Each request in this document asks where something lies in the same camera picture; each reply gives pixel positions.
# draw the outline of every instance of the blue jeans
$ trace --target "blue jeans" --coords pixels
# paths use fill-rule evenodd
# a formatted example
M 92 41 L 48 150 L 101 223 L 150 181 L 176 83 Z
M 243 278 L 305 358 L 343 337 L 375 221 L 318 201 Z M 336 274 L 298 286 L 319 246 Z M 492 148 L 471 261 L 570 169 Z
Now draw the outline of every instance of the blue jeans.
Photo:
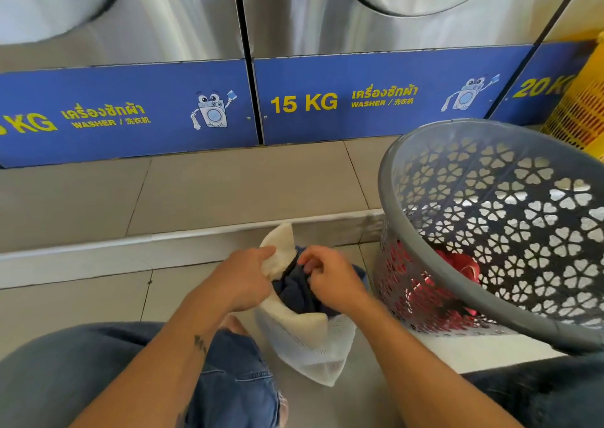
M 0 362 L 0 427 L 66 428 L 162 326 L 80 325 L 15 350 Z M 185 426 L 274 428 L 278 418 L 278 392 L 254 340 L 219 330 Z
M 80 325 L 35 339 L 0 362 L 0 427 L 66 428 L 162 324 Z M 464 376 L 525 427 L 604 426 L 604 353 Z M 279 397 L 252 339 L 216 333 L 185 426 L 273 428 Z

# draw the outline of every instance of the plastic laundry basket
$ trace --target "plastic laundry basket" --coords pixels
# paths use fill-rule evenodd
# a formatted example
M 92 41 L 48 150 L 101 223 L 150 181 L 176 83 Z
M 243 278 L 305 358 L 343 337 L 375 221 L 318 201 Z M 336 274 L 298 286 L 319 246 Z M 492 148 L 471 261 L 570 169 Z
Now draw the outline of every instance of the plastic laundry basket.
M 604 161 L 604 32 L 541 132 Z
M 595 158 L 523 127 L 440 121 L 390 146 L 379 193 L 372 285 L 408 327 L 604 348 L 604 165 Z M 479 284 L 434 249 L 471 256 Z

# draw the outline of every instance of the washing machine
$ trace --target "washing machine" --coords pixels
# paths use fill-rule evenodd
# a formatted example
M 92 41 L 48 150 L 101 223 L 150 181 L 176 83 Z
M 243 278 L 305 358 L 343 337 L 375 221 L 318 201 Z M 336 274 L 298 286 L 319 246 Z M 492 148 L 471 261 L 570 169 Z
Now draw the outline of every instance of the washing machine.
M 264 140 L 484 117 L 565 0 L 243 0 Z
M 237 5 L 0 0 L 0 165 L 258 144 Z
M 589 59 L 602 31 L 604 0 L 570 0 L 508 84 L 490 118 L 543 124 Z

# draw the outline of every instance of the hand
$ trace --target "hand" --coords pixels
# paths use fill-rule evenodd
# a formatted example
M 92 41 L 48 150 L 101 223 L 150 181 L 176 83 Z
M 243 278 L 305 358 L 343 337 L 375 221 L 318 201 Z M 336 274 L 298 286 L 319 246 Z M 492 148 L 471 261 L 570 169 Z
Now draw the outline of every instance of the hand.
M 202 285 L 210 285 L 217 296 L 228 299 L 230 312 L 249 310 L 271 294 L 271 283 L 260 270 L 262 262 L 276 251 L 273 246 L 236 250 L 212 272 Z
M 298 258 L 310 276 L 310 289 L 326 306 L 349 315 L 350 310 L 369 296 L 352 264 L 339 251 L 313 245 Z

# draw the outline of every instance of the basket rim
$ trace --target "basket rim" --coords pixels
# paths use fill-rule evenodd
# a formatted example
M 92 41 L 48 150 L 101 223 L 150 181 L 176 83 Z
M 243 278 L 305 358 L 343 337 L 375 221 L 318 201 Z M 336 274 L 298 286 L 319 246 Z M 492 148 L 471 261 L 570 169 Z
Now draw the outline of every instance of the basket rim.
M 586 328 L 581 325 L 570 325 L 558 320 L 542 317 L 527 310 L 520 309 L 514 304 L 499 298 L 486 291 L 481 285 L 466 279 L 462 274 L 453 269 L 444 259 L 438 256 L 432 247 L 419 235 L 409 219 L 403 213 L 396 198 L 392 182 L 393 163 L 399 149 L 415 134 L 433 129 L 434 126 L 450 126 L 459 124 L 491 125 L 493 129 L 505 131 L 520 131 L 532 137 L 537 136 L 551 143 L 560 144 L 561 149 L 571 149 L 598 162 L 588 154 L 583 153 L 564 142 L 556 140 L 546 134 L 541 134 L 525 127 L 515 126 L 486 119 L 450 119 L 435 121 L 421 126 L 406 135 L 397 138 L 384 154 L 378 173 L 377 187 L 380 202 L 384 210 L 384 219 L 389 227 L 396 233 L 398 239 L 405 244 L 405 250 L 412 257 L 419 259 L 430 273 L 436 283 L 445 287 L 453 295 L 462 299 L 469 307 L 478 310 L 486 317 L 497 321 L 498 324 L 508 327 L 518 333 L 525 334 L 534 339 L 547 342 L 553 348 L 567 353 L 583 353 L 600 351 L 604 349 L 604 332 Z

